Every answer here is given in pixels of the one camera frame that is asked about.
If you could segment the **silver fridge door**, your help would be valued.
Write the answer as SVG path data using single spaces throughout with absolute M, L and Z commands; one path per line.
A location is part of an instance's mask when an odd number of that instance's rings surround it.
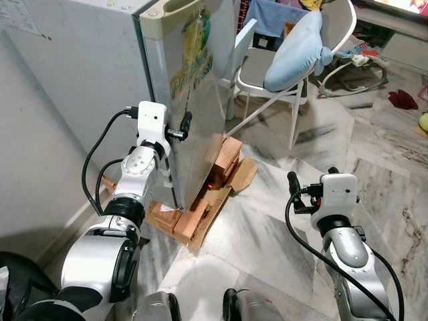
M 169 98 L 171 78 L 181 68 L 184 23 L 201 8 L 211 12 L 208 40 L 212 67 L 199 85 L 187 84 L 180 96 Z M 164 104 L 167 128 L 179 130 L 185 111 L 193 114 L 189 135 L 169 139 L 171 152 L 163 159 L 150 198 L 177 210 L 189 208 L 204 185 L 225 134 L 225 110 L 231 89 L 231 55 L 235 45 L 232 0 L 156 0 L 138 18 L 152 98 Z

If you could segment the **small silver fridge body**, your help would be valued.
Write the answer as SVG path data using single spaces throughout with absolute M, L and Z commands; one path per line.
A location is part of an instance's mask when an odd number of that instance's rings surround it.
M 0 27 L 88 156 L 88 169 L 125 156 L 136 122 L 111 117 L 150 101 L 177 129 L 187 109 L 192 24 L 202 0 L 0 0 Z

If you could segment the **orange brick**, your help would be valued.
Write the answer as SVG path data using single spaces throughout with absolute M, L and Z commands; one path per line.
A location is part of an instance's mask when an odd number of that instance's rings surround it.
M 163 210 L 163 206 L 158 202 L 152 203 L 146 214 L 146 222 L 152 224 L 163 233 L 173 233 L 180 218 L 180 211 L 172 210 L 171 208 Z
M 209 202 L 205 199 L 197 199 L 173 227 L 173 236 L 177 241 L 187 244 L 192 241 L 196 229 L 205 216 Z
M 203 184 L 203 191 L 222 189 L 225 186 L 226 181 L 238 165 L 242 144 L 242 141 L 234 137 L 227 137 L 224 140 L 210 174 Z

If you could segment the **white folding chair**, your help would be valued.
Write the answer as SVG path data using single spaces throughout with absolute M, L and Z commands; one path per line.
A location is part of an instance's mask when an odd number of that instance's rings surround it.
M 321 12 L 321 15 L 323 15 L 323 27 L 320 33 L 321 38 L 323 39 L 324 46 L 328 47 L 333 53 L 332 62 L 334 54 L 342 49 L 346 40 L 354 31 L 356 25 L 354 4 L 352 4 L 351 0 L 333 0 L 333 2 L 325 4 L 318 12 Z M 229 136 L 235 134 L 242 126 L 251 122 L 251 119 L 259 116 L 262 111 L 270 107 L 270 105 L 274 104 L 276 101 L 287 101 L 292 111 L 290 134 L 288 135 L 288 148 L 292 149 L 294 147 L 294 141 L 296 141 L 300 105 L 305 104 L 308 100 L 304 94 L 306 89 L 308 89 L 308 78 L 311 74 L 315 73 L 312 70 L 308 70 L 302 74 L 299 80 L 294 82 L 294 85 L 290 89 L 282 90 L 281 92 L 270 92 L 263 88 L 263 79 L 265 79 L 265 73 L 270 67 L 270 64 L 272 64 L 276 51 L 253 48 L 251 45 L 246 45 L 243 51 L 247 58 L 243 61 L 241 67 L 238 68 L 236 86 L 238 90 L 247 95 L 248 98 L 263 97 L 267 98 L 267 102 L 253 111 L 251 115 L 245 116 L 245 118 L 238 125 L 230 129 L 227 134 Z

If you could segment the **dark red cloth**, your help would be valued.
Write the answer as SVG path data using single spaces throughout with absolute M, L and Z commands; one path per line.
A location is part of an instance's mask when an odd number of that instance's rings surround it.
M 398 89 L 397 91 L 388 92 L 388 101 L 397 109 L 401 110 L 418 110 L 419 105 L 415 99 L 407 92 Z

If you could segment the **robot right leg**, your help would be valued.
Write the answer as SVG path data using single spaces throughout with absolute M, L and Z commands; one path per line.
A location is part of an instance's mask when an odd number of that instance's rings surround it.
M 227 288 L 223 295 L 224 321 L 285 321 L 282 313 L 260 292 Z

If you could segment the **robot leg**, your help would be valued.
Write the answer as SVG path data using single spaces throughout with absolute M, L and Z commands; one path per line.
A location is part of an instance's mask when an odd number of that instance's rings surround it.
M 132 321 L 181 321 L 177 297 L 159 291 L 144 297 L 132 313 Z
M 285 321 L 282 313 L 260 292 L 227 288 L 223 295 L 224 321 Z

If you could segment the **light blue pillow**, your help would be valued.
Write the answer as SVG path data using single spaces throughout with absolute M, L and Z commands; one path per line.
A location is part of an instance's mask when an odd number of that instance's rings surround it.
M 287 34 L 265 73 L 263 88 L 270 92 L 290 89 L 308 70 L 320 74 L 330 64 L 333 53 L 323 44 L 323 15 L 317 10 L 306 13 Z

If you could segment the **blue towel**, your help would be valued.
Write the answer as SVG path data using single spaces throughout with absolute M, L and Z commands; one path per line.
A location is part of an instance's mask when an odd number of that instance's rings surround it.
M 270 37 L 282 37 L 285 23 L 297 23 L 309 10 L 294 8 L 272 0 L 251 0 L 243 25 L 256 19 L 255 33 Z

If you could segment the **grey television cabinet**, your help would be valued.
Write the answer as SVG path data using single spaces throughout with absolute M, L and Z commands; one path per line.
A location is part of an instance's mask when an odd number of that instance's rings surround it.
M 363 22 L 392 29 L 394 34 L 383 46 L 382 58 L 428 76 L 428 25 L 373 8 L 356 8 Z

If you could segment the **yellow fabric item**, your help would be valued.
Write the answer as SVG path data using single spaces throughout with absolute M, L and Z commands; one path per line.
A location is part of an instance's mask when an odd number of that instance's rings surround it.
M 319 11 L 325 4 L 333 2 L 333 0 L 298 0 L 303 9 L 309 11 Z

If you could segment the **robot left leg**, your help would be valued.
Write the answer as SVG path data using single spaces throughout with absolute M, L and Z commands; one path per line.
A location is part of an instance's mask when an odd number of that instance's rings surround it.
M 132 313 L 132 321 L 181 321 L 177 297 L 159 291 L 144 297 Z

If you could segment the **television screen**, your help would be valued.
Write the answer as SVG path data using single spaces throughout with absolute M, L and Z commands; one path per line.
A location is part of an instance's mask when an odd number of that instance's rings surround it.
M 413 15 L 428 16 L 428 0 L 363 0 L 381 9 L 390 9 Z

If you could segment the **black robot torso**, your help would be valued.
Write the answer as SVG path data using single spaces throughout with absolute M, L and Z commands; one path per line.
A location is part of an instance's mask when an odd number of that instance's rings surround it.
M 12 321 L 31 304 L 51 299 L 59 291 L 51 278 L 28 257 L 0 251 L 0 268 L 3 267 L 7 267 L 9 272 L 3 321 Z

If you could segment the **grey frame baby bouncer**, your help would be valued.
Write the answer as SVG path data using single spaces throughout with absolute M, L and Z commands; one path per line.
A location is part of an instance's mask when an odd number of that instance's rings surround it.
M 361 43 L 354 46 L 348 51 L 341 51 L 334 55 L 334 61 L 337 62 L 333 68 L 323 79 L 318 82 L 318 97 L 319 98 L 334 98 L 346 97 L 362 92 L 379 90 L 382 86 L 389 83 L 388 61 L 381 57 L 382 47 L 369 45 L 369 43 Z M 338 83 L 342 86 L 340 90 L 330 90 L 328 83 L 334 76 L 342 76 L 346 71 L 370 72 L 375 74 L 372 67 L 377 67 L 380 71 L 379 79 L 373 84 L 367 85 L 352 85 L 346 83 L 342 78 L 338 79 Z

